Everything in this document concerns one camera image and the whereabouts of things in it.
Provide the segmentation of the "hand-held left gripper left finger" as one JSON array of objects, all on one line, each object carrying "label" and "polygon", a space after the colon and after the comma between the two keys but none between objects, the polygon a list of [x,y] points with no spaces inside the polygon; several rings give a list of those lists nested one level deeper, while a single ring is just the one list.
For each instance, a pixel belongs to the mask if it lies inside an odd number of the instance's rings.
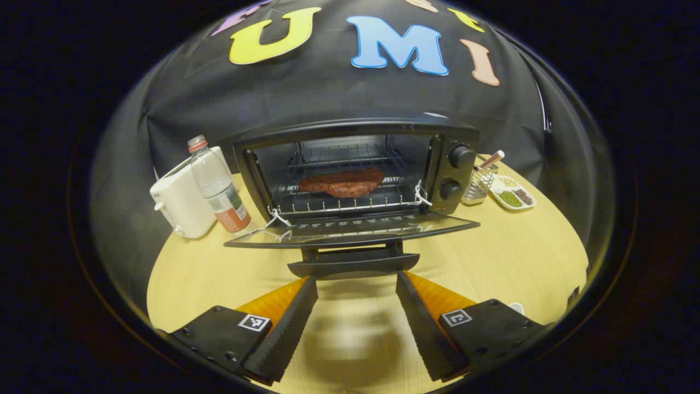
[{"label": "hand-held left gripper left finger", "polygon": [[158,334],[225,379],[271,385],[287,370],[317,300],[317,279],[308,275],[234,309],[212,306]]}]

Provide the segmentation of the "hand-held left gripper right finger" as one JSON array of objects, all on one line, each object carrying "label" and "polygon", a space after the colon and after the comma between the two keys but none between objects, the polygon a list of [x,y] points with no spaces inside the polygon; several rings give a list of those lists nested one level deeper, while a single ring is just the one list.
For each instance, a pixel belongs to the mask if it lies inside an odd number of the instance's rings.
[{"label": "hand-held left gripper right finger", "polygon": [[497,299],[478,303],[409,271],[397,273],[396,294],[432,380],[485,375],[545,329]]}]

